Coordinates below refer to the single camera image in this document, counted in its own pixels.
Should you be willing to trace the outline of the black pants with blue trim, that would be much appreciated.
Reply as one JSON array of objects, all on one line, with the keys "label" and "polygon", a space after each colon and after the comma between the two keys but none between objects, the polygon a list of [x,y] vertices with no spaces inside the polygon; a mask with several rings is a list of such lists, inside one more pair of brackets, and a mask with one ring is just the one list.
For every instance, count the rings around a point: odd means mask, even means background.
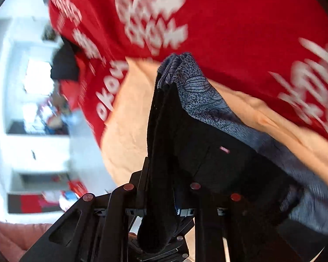
[{"label": "black pants with blue trim", "polygon": [[157,71],[147,129],[140,248],[163,250],[193,208],[192,182],[243,200],[251,261],[328,261],[328,186],[285,145],[245,125],[188,53]]}]

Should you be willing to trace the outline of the white shelf unit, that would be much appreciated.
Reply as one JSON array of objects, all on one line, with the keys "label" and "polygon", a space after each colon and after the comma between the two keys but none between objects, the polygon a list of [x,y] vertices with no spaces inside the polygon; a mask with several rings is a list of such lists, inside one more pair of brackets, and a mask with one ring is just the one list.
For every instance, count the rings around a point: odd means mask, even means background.
[{"label": "white shelf unit", "polygon": [[114,188],[80,109],[57,92],[63,41],[48,0],[0,0],[0,221],[54,222],[77,195]]}]

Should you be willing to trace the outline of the peach towel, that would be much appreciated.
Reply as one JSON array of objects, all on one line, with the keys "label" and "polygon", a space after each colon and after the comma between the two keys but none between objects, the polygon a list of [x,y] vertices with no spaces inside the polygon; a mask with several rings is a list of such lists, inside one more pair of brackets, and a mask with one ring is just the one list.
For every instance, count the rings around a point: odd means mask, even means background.
[{"label": "peach towel", "polygon": [[[115,97],[114,110],[105,121],[105,130],[101,137],[102,157],[118,187],[130,183],[131,175],[141,171],[145,159],[148,159],[147,129],[157,71],[162,64],[132,58],[127,58],[126,63],[127,74]],[[258,98],[241,91],[234,91],[208,77],[206,79],[245,125],[264,132],[285,145],[328,186],[327,139],[311,129],[298,126],[282,117]],[[149,180],[148,166],[145,207]],[[195,209],[182,209],[178,213],[182,221],[195,223]],[[169,244],[179,233],[180,228]],[[195,237],[190,239],[190,247],[195,249]],[[161,251],[144,252],[158,255]]]}]

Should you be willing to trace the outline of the black cloth item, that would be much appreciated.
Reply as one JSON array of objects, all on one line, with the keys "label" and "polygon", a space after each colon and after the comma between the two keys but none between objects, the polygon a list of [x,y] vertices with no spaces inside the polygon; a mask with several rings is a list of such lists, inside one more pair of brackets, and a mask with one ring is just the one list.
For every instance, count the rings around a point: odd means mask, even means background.
[{"label": "black cloth item", "polygon": [[63,45],[57,50],[52,59],[50,77],[54,81],[79,80],[79,67],[77,65],[76,53],[80,48],[65,37],[61,37]]}]

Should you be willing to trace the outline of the red blanket with white characters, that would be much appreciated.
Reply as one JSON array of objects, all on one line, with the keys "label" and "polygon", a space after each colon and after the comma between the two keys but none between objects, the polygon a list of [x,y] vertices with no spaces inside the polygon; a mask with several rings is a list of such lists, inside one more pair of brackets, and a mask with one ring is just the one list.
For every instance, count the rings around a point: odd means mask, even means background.
[{"label": "red blanket with white characters", "polygon": [[128,71],[189,52],[215,82],[328,140],[328,12],[318,0],[50,0],[80,48],[80,106],[101,140]]}]

